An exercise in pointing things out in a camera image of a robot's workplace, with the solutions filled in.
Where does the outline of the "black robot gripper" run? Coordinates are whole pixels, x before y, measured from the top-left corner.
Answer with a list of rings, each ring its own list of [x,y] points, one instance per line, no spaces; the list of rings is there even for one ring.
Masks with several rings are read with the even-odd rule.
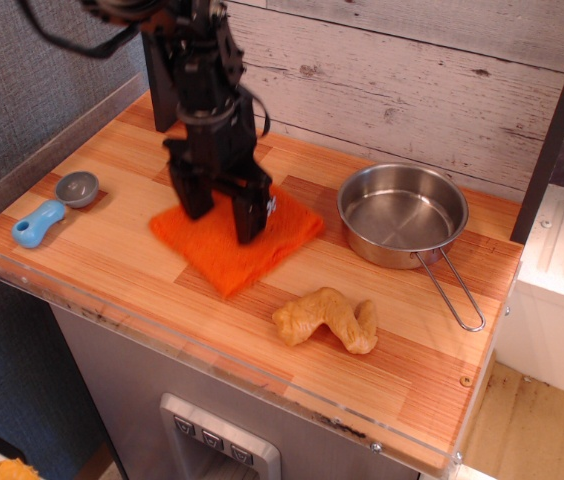
[[[213,190],[232,200],[237,239],[252,242],[277,208],[271,179],[254,159],[257,145],[251,107],[237,107],[215,118],[193,118],[185,124],[184,139],[163,142],[170,154],[174,189],[187,216],[198,220],[214,206]]]

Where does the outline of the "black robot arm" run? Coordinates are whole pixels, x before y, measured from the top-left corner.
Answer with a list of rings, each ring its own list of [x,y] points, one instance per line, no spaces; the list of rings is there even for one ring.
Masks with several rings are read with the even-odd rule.
[[[172,79],[183,140],[168,139],[171,180],[189,218],[214,207],[212,194],[230,197],[237,240],[248,244],[269,216],[270,176],[254,159],[253,105],[240,84],[243,51],[232,38],[222,1],[86,1],[99,19],[149,36]]]

